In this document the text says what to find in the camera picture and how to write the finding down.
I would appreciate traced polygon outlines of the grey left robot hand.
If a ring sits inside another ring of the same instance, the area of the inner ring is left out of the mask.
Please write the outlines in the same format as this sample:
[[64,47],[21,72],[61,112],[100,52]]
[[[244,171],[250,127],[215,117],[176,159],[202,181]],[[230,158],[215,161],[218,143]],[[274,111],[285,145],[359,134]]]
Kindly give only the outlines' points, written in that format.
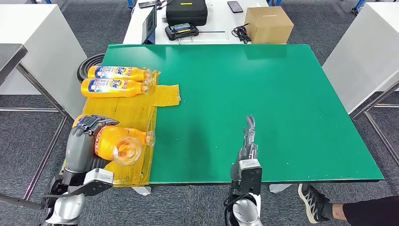
[[105,126],[117,124],[118,120],[102,115],[79,116],[68,136],[64,169],[71,173],[86,173],[109,163],[95,154],[96,136]]

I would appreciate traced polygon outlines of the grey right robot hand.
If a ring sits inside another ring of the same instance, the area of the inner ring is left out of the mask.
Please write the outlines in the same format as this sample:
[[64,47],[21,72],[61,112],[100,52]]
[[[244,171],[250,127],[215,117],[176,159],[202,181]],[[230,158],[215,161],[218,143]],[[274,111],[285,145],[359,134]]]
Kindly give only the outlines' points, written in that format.
[[231,166],[230,177],[233,181],[240,180],[239,176],[239,161],[250,159],[250,155],[252,154],[253,146],[255,145],[255,119],[253,115],[249,115],[246,117],[247,127],[243,128],[244,137],[243,137],[243,146],[239,150],[237,154],[237,158],[235,162]]

